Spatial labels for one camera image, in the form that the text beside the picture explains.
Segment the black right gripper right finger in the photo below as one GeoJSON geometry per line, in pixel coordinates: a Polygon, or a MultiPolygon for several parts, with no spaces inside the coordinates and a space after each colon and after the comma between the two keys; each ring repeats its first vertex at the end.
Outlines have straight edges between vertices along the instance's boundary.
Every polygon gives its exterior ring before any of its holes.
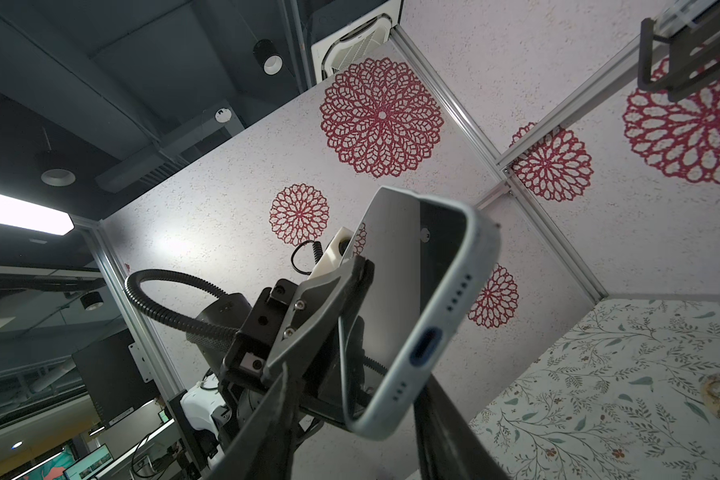
{"type": "Polygon", "coordinates": [[[508,479],[431,375],[414,402],[422,479],[508,479]]]}

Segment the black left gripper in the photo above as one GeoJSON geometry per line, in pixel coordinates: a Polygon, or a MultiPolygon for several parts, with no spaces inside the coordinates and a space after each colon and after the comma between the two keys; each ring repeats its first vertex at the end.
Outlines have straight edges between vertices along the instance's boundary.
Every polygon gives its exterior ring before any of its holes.
{"type": "Polygon", "coordinates": [[[339,320],[357,316],[374,274],[375,264],[357,256],[317,278],[264,289],[224,357],[221,388],[267,390],[283,372],[302,377],[339,320]]]}

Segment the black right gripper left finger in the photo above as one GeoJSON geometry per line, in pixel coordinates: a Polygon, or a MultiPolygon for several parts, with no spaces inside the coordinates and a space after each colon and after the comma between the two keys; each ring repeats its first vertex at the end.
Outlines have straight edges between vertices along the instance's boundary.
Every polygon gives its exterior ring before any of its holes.
{"type": "Polygon", "coordinates": [[[284,368],[240,430],[210,479],[289,479],[302,382],[284,368]]]}

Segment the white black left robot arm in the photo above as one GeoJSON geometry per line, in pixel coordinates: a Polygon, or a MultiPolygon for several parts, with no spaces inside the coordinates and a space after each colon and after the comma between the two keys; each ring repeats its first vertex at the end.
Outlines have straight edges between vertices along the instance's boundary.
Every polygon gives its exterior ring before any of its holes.
{"type": "Polygon", "coordinates": [[[295,284],[281,279],[262,291],[220,365],[225,402],[235,388],[259,404],[227,437],[213,479],[288,479],[302,440],[301,415],[347,427],[340,385],[338,327],[357,316],[375,266],[362,256],[295,284]]]}

